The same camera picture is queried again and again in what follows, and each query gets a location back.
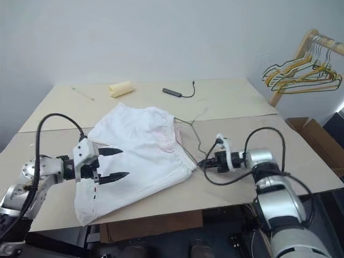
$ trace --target table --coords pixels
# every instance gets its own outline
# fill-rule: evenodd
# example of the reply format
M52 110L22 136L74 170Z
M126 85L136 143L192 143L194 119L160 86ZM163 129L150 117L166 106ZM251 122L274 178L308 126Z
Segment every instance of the table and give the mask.
M54 112L75 119L82 128L94 127L119 102L133 108L156 106L186 121L192 121L196 117L196 120L212 120L278 113L246 79L198 80L195 83L196 93L192 98L176 98L162 92L162 88L168 88L187 94L192 89L191 81L136 82L133 92L118 98L110 97L109 85L111 84L55 86L19 133L35 132L39 121ZM73 87L95 100L75 92L71 89ZM55 117L47 120L43 126L43 130L72 128L74 126L70 122Z
M256 91L253 92L255 93L252 93L252 97L242 99L241 105L250 106L250 101L252 99L262 98ZM127 102L124 101L126 104L131 101L129 96L130 95L128 94ZM199 118L199 120L194 123L194 127L202 140L202 149L207 151L213 144L216 134L221 132L231 140L233 149L239 151L243 149L245 139L252 130L262 126L273 126L281 130L286 139L286 171L291 172L293 175L301 179L313 192L321 192L343 187L343 183L320 159L320 157L284 122L279 115L276 114L275 109L270 109L270 107L265 105L265 102L259 101L253 104L251 107L255 106L257 108L246 110L244 115L245 117L235 118L235 114L240 112L237 111L237 107L231 106L230 103L232 100L233 103L235 103L235 99L239 98L238 96L241 96L241 92L239 91L236 94L227 96L226 99L228 101L225 103L216 103L215 98L213 101L209 101L211 105L216 104L216 106L214 106L215 109L230 110L230 112L226 111L221 113L218 117L216 117L215 113L212 115L208 114L207 117L205 115L207 119L204 119L204 117L203 119ZM166 97L173 98L170 100L171 102L179 101L179 99L172 96L167 95ZM53 94L49 94L48 98L53 102ZM75 113L73 113L73 110L71 111L72 114L67 113L71 116L74 114L75 117L73 118L78 122L81 121L82 127L87 127L85 125L90 124L93 119L92 118L88 121L87 116L79 114L83 113L83 110L87 109L86 105L88 105L89 102L91 102L91 100L87 98L80 100L80 103L83 103L80 105L80 110ZM60 102L58 106L50 106L44 100L43 103L35 110L35 113L29 118L26 125L22 127L22 132L16 134L7 148L0 154L0 161L3 165L2 171L3 173L8 174L8 176L3 177L0 182L1 195L4 195L8 186L18 178L22 165L27 160L34 157L33 143L35 133L30 132L30 130L34 130L33 121L35 120L35 117L38 117L37 114L39 113L43 116L45 113L58 111L60 107L62 110L61 113L65 113L65 109L70 110L70 107L66 108L66 106L68 107L69 104L64 102ZM177 112L181 112L179 108L174 107L173 105L171 105L170 108L175 108ZM179 115L183 115L182 118L184 119L194 117L194 114L190 113L191 112L186 109ZM229 116L230 118L222 119L223 116ZM66 128L69 127L69 125L59 123L59 121L60 120L56 120L50 123L45 128L46 130L42 132L42 154L51 156L71 155L72 148L77 144L78 131L76 129ZM181 131L183 146L188 149L197 160L203 159L204 154L197 150L198 142L190 126L184 123L176 123L176 126ZM274 154L276 160L281 160L281 141L274 132L260 132L252 138L249 147L268 147ZM218 180L229 180L237 177L239 174L240 172L238 171L223 175L213 174L212 177L215 177L215 179ZM305 191L300 186L294 184L294 182L292 182L292 184L297 194L305 194ZM31 231L80 226L74 212L74 194L74 181L67 181L51 187L46 201L32 224ZM254 183L251 177L246 177L240 182L227 187L218 187L206 181L202 172L197 169L185 182L160 191L127 207L113 211L95 220L93 224L250 203L254 197Z

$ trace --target white cloth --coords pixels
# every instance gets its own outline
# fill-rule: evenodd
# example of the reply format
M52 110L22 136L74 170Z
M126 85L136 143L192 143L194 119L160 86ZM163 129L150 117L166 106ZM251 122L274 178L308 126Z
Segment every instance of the white cloth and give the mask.
M99 156L98 173L130 174L108 184L98 185L91 179L76 184L74 206L83 226L185 181L196 168L176 141L174 116L156 107L134 109L119 103L88 138L123 150L114 156Z

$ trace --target floor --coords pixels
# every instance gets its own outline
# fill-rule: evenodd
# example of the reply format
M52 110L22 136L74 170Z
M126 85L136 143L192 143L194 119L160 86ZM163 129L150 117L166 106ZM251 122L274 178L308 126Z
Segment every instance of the floor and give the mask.
M305 207L309 211L310 203L306 202ZM241 232L241 227L242 224L237 221L232 223L211 223L202 228L148 236L141 239L121 241L110 245L103 243L93 243L90 244L89 248L97 253L95 257L101 257L101 255L104 254L112 254L114 257L120 257L121 251L130 243L133 243L135 241L144 241L148 246L152 248L153 257L186 258L188 257L189 243L194 239L203 239L213 248L216 257L240 258L237 251L231 245L229 237L234 233ZM321 206L319 206L319 204L317 204L316 216L310 229L322 240L333 258L340 257L337 254L338 252L336 250L335 240L333 239L333 235L331 233L331 228L327 225L327 222L321 212ZM78 234L79 228L44 232L44 235L48 237L63 240L73 244L77 243ZM249 233L246 235L246 245L249 251L249 255L247 257L251 257L251 243L252 233ZM252 246L254 258L268 257L268 253L260 233L256 233ZM21 258L22 257L57 258L67 256L58 256L28 247L23 251Z

